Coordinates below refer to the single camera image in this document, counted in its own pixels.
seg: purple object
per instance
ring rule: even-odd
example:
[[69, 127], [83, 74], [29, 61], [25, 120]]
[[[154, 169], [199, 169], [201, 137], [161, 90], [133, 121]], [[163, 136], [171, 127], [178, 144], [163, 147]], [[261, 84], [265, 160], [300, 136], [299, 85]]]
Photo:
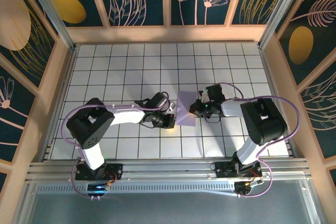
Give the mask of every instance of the purple object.
[[196, 125], [196, 116], [189, 113], [190, 106], [196, 102], [197, 92], [179, 91], [177, 94], [176, 124], [183, 126]]

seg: grid tile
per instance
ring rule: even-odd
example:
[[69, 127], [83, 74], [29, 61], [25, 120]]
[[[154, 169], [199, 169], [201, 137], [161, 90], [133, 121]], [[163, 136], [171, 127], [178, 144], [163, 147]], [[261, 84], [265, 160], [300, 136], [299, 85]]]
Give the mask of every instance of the grid tile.
[[[270, 94], [255, 43], [82, 45], [49, 157], [79, 156], [61, 139], [60, 125], [66, 114], [93, 97], [105, 104], [132, 104], [166, 91], [176, 103], [178, 90], [203, 90], [215, 82], [233, 83], [245, 97]], [[222, 91], [227, 99], [240, 97], [224, 84]], [[173, 129], [113, 125], [100, 142], [102, 154], [107, 159], [232, 156], [248, 137], [244, 119], [228, 117], [219, 122], [213, 116], [208, 121], [196, 119], [196, 127], [176, 125]], [[75, 141], [67, 128], [65, 135]], [[269, 154], [287, 156], [285, 143], [261, 155]]]

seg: white grid floor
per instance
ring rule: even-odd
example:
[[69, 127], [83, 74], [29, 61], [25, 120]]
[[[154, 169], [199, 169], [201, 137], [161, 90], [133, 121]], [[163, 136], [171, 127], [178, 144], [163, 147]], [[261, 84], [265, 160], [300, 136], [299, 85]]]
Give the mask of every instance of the white grid floor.
[[[270, 95], [256, 43], [81, 45], [50, 150], [50, 159], [74, 159], [79, 153], [60, 135], [60, 123], [72, 109], [97, 97], [105, 104], [131, 104], [159, 91], [176, 101], [178, 90], [202, 90], [229, 82], [245, 97]], [[239, 96], [223, 86], [225, 97]], [[148, 129], [138, 124], [109, 128], [100, 142], [106, 159], [231, 157], [247, 138], [240, 118], [220, 123], [196, 119], [196, 127]], [[263, 156], [288, 156], [285, 143]]]

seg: yellow circle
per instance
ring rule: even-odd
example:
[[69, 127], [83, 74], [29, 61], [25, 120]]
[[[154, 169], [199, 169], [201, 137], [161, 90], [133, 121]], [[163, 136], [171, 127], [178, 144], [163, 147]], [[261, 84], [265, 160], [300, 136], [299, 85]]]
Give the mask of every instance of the yellow circle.
[[21, 50], [29, 41], [31, 26], [24, 0], [0, 0], [0, 45]]
[[307, 60], [313, 49], [314, 36], [305, 26], [294, 30], [289, 39], [289, 58], [294, 64], [302, 64]]
[[78, 0], [51, 0], [61, 18], [72, 24], [78, 24], [86, 18], [84, 6]]

